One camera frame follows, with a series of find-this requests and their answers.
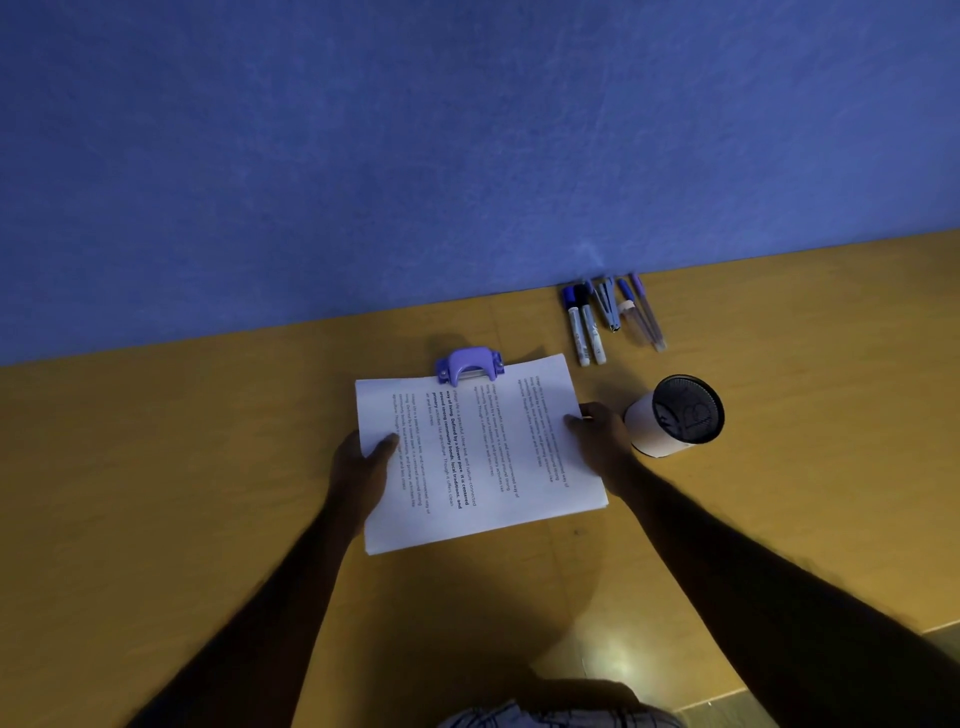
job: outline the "hand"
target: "hand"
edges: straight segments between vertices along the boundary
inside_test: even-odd
[[[623,420],[600,402],[580,405],[584,419],[573,415],[564,417],[566,426],[580,444],[580,454],[590,469],[603,478],[604,484],[614,495],[617,476],[627,468],[639,465],[634,457],[634,446]]]
[[[387,487],[387,463],[400,438],[385,437],[370,457],[360,451],[360,433],[353,430],[333,454],[330,467],[330,489],[324,509],[332,508],[339,517],[354,521],[353,530],[360,533],[367,516],[383,497]]]

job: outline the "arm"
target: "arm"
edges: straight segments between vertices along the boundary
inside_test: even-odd
[[[380,501],[396,436],[369,458],[354,432],[337,448],[320,514],[230,622],[131,720],[147,726],[293,722],[300,688],[347,547]]]
[[[782,727],[960,725],[960,666],[932,644],[714,518],[634,457],[623,422],[568,418],[757,700]]]

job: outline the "blue wall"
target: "blue wall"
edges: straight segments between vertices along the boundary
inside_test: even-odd
[[[0,363],[960,226],[956,0],[0,9]]]

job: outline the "white cup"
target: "white cup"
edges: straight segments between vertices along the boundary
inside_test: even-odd
[[[623,421],[634,447],[666,457],[713,440],[724,425],[723,403],[696,376],[668,376],[627,409]]]

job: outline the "stack of paper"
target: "stack of paper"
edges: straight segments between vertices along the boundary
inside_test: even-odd
[[[562,354],[508,366],[496,381],[362,379],[356,393],[364,453],[400,436],[367,520],[368,553],[607,505],[564,425],[580,407]]]

